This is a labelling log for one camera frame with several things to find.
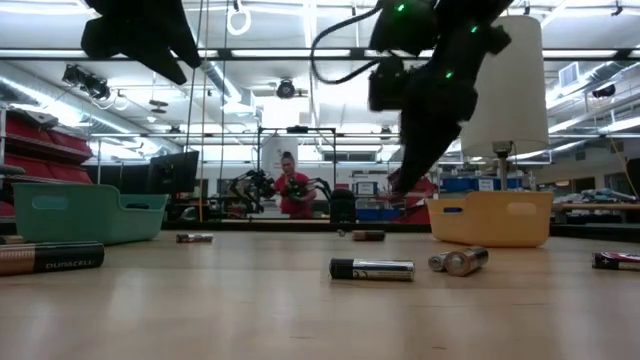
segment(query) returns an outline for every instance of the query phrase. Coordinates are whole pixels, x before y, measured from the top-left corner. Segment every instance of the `woman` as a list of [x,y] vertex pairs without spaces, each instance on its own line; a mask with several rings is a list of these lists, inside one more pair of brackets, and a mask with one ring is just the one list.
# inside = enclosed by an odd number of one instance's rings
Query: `woman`
[[316,198],[315,190],[307,190],[309,178],[296,172],[296,162],[290,152],[285,151],[280,160],[282,175],[276,180],[276,191],[282,196],[280,209],[291,219],[311,218],[311,201]]

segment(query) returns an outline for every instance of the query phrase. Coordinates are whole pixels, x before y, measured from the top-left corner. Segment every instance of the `teal storage bin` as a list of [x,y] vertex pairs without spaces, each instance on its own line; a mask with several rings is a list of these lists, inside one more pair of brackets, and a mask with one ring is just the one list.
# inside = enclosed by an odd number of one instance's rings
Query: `teal storage bin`
[[[158,236],[168,195],[120,195],[109,185],[15,183],[18,235],[28,242],[105,245]],[[127,209],[127,205],[148,209]]]

